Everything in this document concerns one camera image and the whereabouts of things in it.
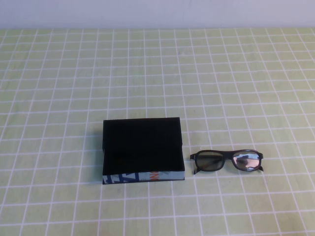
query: eyeglasses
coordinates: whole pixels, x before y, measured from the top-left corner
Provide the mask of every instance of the eyeglasses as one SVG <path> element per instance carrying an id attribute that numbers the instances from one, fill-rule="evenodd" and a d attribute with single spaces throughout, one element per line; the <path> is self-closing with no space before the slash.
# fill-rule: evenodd
<path id="1" fill-rule="evenodd" d="M 250 149 L 237 151 L 203 150 L 190 155 L 190 159 L 195 160 L 197 167 L 193 172 L 194 175 L 199 171 L 218 171 L 222 169 L 226 159 L 230 159 L 235 168 L 240 171 L 264 171 L 261 166 L 262 158 L 262 153 Z"/>

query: black glasses frame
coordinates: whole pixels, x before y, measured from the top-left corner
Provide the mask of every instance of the black glasses frame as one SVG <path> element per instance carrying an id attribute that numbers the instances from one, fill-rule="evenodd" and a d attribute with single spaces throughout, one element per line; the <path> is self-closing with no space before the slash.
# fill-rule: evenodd
<path id="1" fill-rule="evenodd" d="M 234 160 L 233 160 L 233 155 L 234 154 L 236 154 L 238 152 L 246 152 L 246 151 L 257 153 L 257 155 L 259 157 L 259 165 L 256 168 L 251 169 L 251 170 L 250 169 L 246 169 L 246 170 L 245 169 L 241 169 L 241 168 L 237 167 L 236 163 L 234 162 Z M 221 154 L 222 158 L 223 158 L 222 165 L 219 168 L 214 169 L 214 170 L 205 170 L 205 169 L 200 168 L 198 166 L 198 164 L 197 164 L 197 158 L 198 158 L 198 155 L 203 153 L 203 152 L 216 152 L 216 153 Z M 190 155 L 190 159 L 195 161 L 195 165 L 197 167 L 197 169 L 194 170 L 194 172 L 193 172 L 194 175 L 196 173 L 198 173 L 199 171 L 213 172 L 213 171 L 221 170 L 223 168 L 224 164 L 225 164 L 226 159 L 231 160 L 233 165 L 235 166 L 235 168 L 240 170 L 240 171 L 246 171 L 246 172 L 252 172 L 252 171 L 257 171 L 257 170 L 264 171 L 263 167 L 261 166 L 261 159 L 263 159 L 263 155 L 262 155 L 262 153 L 260 153 L 260 152 L 258 152 L 256 150 L 253 150 L 253 149 L 243 149 L 243 150 L 236 150 L 236 151 L 202 150 L 202 151 L 199 151 L 199 152 L 197 152 L 195 154 Z"/>

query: white wall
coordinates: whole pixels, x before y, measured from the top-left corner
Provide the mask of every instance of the white wall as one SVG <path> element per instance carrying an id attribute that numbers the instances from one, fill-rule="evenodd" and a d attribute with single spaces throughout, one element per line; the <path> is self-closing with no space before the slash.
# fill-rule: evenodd
<path id="1" fill-rule="evenodd" d="M 0 0 L 1 28 L 315 26 L 315 0 Z"/>

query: cardboard box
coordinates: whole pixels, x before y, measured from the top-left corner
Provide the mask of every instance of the cardboard box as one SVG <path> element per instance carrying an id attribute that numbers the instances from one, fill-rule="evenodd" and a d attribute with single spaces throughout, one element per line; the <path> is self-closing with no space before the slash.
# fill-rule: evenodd
<path id="1" fill-rule="evenodd" d="M 179 118 L 104 120 L 103 184 L 184 180 Z"/>

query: glasses lens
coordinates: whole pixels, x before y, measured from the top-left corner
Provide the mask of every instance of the glasses lens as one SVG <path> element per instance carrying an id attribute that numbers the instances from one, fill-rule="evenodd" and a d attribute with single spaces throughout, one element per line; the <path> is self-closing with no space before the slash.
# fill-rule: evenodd
<path id="1" fill-rule="evenodd" d="M 222 166 L 223 155 L 217 152 L 201 152 L 196 157 L 196 164 L 202 171 L 215 171 Z"/>
<path id="2" fill-rule="evenodd" d="M 233 155 L 235 165 L 244 171 L 257 169 L 259 166 L 259 156 L 253 151 L 242 151 Z"/>

